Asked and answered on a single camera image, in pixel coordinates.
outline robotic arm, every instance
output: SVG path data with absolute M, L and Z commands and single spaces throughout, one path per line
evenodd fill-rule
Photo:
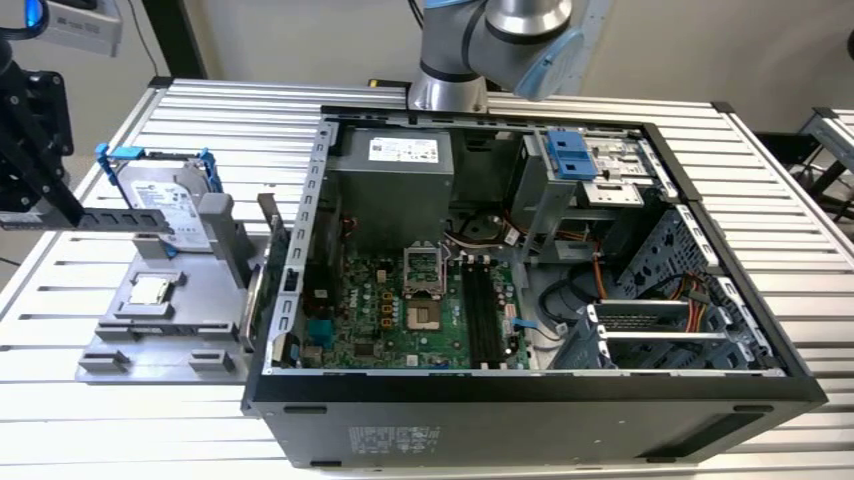
M 571 0 L 424 0 L 409 108 L 485 111 L 483 77 L 528 100 L 551 95 L 583 45 L 571 14 Z
M 84 208 L 68 189 L 62 157 L 73 153 L 73 143 L 64 80 L 56 72 L 22 70 L 9 45 L 46 28 L 46 1 L 32 5 L 40 12 L 26 12 L 26 27 L 0 29 L 0 227 L 168 232 L 161 212 Z

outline aluminum extrusion table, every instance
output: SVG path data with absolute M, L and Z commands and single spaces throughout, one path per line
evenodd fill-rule
M 235 216 L 263 232 L 255 196 L 273 192 L 292 217 L 321 104 L 403 108 L 404 92 L 176 80 L 145 91 L 112 144 L 208 147 Z M 46 233 L 0 294 L 0 478 L 854 477 L 854 247 L 738 116 L 708 103 L 555 97 L 532 104 L 504 94 L 489 109 L 659 126 L 830 403 L 698 466 L 288 472 L 263 421 L 240 414 L 240 386 L 74 383 L 134 249 L 125 234 Z M 77 195 L 86 206 L 120 205 L 96 168 Z

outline printed label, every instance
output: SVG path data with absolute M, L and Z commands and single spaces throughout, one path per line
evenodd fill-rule
M 419 138 L 372 138 L 368 160 L 439 163 L 439 141 Z
M 349 427 L 352 453 L 360 455 L 433 453 L 441 427 Z
M 134 206 L 160 210 L 174 230 L 173 234 L 160 235 L 162 241 L 178 250 L 209 249 L 210 244 L 186 189 L 174 183 L 137 181 L 132 182 L 132 191 L 138 202 Z
M 516 244 L 517 241 L 519 241 L 519 230 L 516 230 L 515 228 L 509 227 L 509 231 L 507 232 L 507 235 L 504 236 L 504 243 L 512 247 Z

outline motherboard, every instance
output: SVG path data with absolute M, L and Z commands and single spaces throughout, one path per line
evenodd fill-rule
M 527 369 L 524 332 L 512 329 L 517 305 L 508 266 L 415 248 L 404 255 L 344 256 L 335 318 L 309 320 L 303 365 L 443 370 L 488 363 Z M 477 283 L 469 281 L 475 271 Z

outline power supply label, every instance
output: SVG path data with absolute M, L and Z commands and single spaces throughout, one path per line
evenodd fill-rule
M 423 138 L 372 138 L 368 160 L 439 163 L 439 141 Z

